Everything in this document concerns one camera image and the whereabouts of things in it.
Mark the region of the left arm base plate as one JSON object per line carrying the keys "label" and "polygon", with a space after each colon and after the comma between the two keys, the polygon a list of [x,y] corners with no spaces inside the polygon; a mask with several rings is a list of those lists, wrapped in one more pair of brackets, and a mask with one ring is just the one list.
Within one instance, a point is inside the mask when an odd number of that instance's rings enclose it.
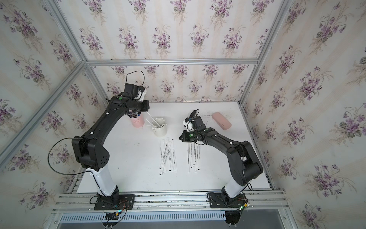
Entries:
{"label": "left arm base plate", "polygon": [[97,200],[94,204],[94,210],[132,210],[135,201],[135,195],[119,195],[119,197],[105,197],[97,194]]}

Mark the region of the eleventh straw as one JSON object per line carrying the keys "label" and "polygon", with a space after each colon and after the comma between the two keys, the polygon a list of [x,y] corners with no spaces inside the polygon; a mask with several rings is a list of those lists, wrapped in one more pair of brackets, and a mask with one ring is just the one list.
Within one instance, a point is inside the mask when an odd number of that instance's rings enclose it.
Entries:
{"label": "eleventh straw", "polygon": [[172,139],[172,155],[173,155],[173,170],[177,173],[176,154],[174,148],[174,139]]}

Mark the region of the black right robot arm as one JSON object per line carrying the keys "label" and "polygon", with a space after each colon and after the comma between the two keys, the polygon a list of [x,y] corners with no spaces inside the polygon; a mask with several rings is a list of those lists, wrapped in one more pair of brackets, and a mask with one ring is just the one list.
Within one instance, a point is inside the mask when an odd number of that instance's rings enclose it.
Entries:
{"label": "black right robot arm", "polygon": [[222,193],[231,199],[236,198],[249,182],[263,173],[263,166],[248,141],[234,141],[206,127],[200,116],[188,117],[183,121],[186,128],[179,136],[182,142],[201,142],[216,148],[226,157],[232,179],[224,186]]}

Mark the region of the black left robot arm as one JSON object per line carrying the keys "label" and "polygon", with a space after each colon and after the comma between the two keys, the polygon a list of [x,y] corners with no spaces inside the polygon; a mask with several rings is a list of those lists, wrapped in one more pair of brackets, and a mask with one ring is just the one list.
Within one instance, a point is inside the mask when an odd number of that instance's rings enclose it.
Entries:
{"label": "black left robot arm", "polygon": [[146,89],[143,86],[125,84],[124,91],[113,96],[106,110],[95,124],[82,136],[71,141],[76,161],[90,173],[103,197],[119,194],[108,169],[109,152],[104,142],[115,124],[125,115],[138,115],[149,110],[149,101],[144,99]]}

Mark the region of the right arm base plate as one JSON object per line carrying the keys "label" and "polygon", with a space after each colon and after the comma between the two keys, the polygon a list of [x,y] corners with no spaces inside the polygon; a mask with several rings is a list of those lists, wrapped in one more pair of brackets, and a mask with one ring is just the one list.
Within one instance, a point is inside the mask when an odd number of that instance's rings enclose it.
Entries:
{"label": "right arm base plate", "polygon": [[242,210],[250,205],[244,193],[239,193],[237,197],[230,198],[226,193],[209,192],[207,193],[207,199],[212,209],[235,208]]}

